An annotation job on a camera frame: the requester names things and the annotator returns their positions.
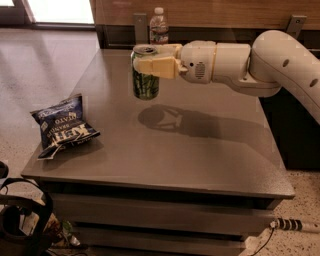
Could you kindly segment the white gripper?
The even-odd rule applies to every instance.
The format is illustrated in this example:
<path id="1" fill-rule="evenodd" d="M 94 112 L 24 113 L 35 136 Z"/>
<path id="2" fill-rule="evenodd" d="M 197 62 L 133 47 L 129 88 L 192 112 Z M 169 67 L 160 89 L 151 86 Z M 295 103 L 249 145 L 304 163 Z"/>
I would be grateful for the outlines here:
<path id="1" fill-rule="evenodd" d="M 181 61 L 174 57 L 142 57 L 133 61 L 133 67 L 146 75 L 174 79 L 181 74 L 190 83 L 208 84 L 212 80 L 216 48 L 213 41 L 192 41 L 183 47 L 181 44 L 138 44 L 133 51 L 141 56 L 168 54 L 177 57 L 181 50 Z"/>

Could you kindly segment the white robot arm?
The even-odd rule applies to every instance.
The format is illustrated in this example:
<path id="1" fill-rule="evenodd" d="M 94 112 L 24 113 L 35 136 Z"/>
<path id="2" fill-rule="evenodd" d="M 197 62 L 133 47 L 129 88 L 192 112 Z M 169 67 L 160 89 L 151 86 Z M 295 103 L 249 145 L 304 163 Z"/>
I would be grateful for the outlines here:
<path id="1" fill-rule="evenodd" d="M 287 33 L 268 30 L 251 45 L 197 40 L 141 48 L 147 53 L 133 60 L 139 73 L 223 83 L 257 97 L 271 97 L 284 88 L 320 123 L 320 60 Z"/>

